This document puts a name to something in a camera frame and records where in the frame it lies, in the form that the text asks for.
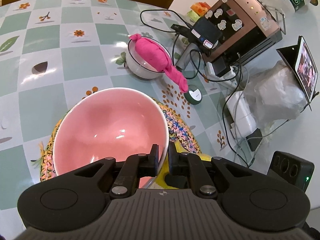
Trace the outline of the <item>pink ceramic bowl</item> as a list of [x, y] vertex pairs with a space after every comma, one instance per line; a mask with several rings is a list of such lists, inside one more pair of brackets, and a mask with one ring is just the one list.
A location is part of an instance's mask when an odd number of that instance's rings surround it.
[[131, 88], [100, 90], [77, 103], [63, 118], [53, 145], [56, 174], [76, 170], [105, 157], [125, 161], [159, 146], [165, 161], [169, 131], [157, 102]]

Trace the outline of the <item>white bowl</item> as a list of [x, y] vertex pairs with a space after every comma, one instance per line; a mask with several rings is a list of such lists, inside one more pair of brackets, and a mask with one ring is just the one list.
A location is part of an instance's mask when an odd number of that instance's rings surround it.
[[129, 67], [131, 72], [133, 72], [133, 74], [137, 75], [140, 78], [146, 79], [146, 80], [153, 80], [153, 79], [156, 79], [164, 74], [164, 72], [157, 72], [157, 70], [155, 70], [155, 68], [150, 66], [144, 59], [142, 59], [137, 54], [137, 52], [135, 50], [135, 42], [133, 42], [131, 40], [129, 40], [128, 45], [127, 45], [126, 65]]

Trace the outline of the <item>colourful woven placemat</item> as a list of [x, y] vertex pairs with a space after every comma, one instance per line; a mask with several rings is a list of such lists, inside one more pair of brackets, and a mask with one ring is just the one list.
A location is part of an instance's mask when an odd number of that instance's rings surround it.
[[[201, 152], [199, 143], [180, 115], [176, 114], [176, 112], [168, 105], [165, 105], [158, 100], [155, 102], [165, 116], [169, 131], [169, 141], [175, 144], [177, 151], [195, 153], [199, 155], [202, 160], [208, 160], [209, 156]], [[44, 146], [42, 142], [39, 143], [40, 158], [31, 161], [34, 165], [40, 167], [40, 181], [46, 181], [56, 177], [53, 163], [53, 144], [61, 122], [62, 120], [59, 120], [55, 125], [47, 146]]]

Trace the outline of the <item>white power adapter box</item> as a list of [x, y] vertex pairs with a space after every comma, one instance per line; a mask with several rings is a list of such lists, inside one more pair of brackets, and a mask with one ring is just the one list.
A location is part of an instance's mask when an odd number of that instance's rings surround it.
[[246, 138], [257, 129], [255, 118], [243, 92], [237, 91], [226, 99], [226, 106], [233, 119], [231, 133], [234, 139]]

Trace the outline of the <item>clear plastic bag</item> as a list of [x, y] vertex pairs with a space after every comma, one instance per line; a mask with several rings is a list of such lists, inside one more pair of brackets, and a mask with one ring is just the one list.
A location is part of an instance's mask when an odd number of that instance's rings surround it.
[[260, 129], [277, 120], [296, 119], [307, 105], [293, 71], [282, 60], [252, 76], [244, 97]]

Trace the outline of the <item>white power strip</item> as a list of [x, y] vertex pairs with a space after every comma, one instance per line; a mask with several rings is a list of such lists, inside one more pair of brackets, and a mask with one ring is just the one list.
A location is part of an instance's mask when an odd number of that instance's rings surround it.
[[236, 72], [233, 67], [227, 66], [224, 61], [207, 62], [204, 67], [206, 79], [213, 82], [236, 83]]

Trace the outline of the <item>pink cloth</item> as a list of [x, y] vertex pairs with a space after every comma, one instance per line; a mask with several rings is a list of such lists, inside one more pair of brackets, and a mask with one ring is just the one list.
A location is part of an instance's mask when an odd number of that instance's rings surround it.
[[164, 72], [170, 80], [179, 86], [182, 93], [188, 91], [186, 78], [172, 64], [171, 57], [159, 43], [147, 37], [142, 37], [140, 34], [133, 34], [129, 39], [135, 42], [135, 50], [142, 59], [155, 68], [157, 72]]

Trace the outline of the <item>tablet on stand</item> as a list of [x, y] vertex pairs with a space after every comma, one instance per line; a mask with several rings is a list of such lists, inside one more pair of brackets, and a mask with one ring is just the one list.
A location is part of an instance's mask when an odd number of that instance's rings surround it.
[[307, 106], [312, 110], [311, 102], [318, 95], [316, 92], [318, 70], [305, 38], [300, 35], [296, 45], [278, 48], [276, 51], [293, 71], [305, 95]]

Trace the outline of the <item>phone on stand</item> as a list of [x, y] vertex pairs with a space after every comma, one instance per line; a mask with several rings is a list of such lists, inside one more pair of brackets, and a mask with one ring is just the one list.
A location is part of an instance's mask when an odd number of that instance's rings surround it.
[[195, 49], [202, 54], [209, 56], [211, 50], [217, 45], [223, 36], [222, 31], [205, 17], [201, 17], [191, 27], [173, 24], [171, 29], [177, 34], [185, 37], [189, 44], [176, 63], [179, 70], [185, 70], [190, 62], [190, 52]]

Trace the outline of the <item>patterned tablecloth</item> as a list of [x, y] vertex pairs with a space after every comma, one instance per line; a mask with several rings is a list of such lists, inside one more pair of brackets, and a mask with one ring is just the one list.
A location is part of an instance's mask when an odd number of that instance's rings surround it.
[[227, 90], [195, 74], [202, 101], [189, 104], [167, 77], [147, 81], [125, 64], [129, 36], [160, 42], [179, 59], [188, 41], [170, 32], [185, 16], [154, 11], [128, 0], [22, 0], [1, 7], [1, 236], [24, 230], [19, 195], [40, 180], [39, 143], [47, 145], [56, 123], [92, 93], [111, 87], [140, 90], [173, 109], [190, 127], [201, 151], [235, 160], [235, 142], [225, 138], [222, 116]]

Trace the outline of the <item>brown cabinet with stickers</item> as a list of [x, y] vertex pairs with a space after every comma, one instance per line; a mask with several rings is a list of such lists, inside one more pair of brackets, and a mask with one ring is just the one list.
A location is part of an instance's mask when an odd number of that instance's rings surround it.
[[278, 22], [258, 0], [219, 0], [202, 17], [222, 33], [204, 53], [206, 62], [246, 64], [283, 39]]

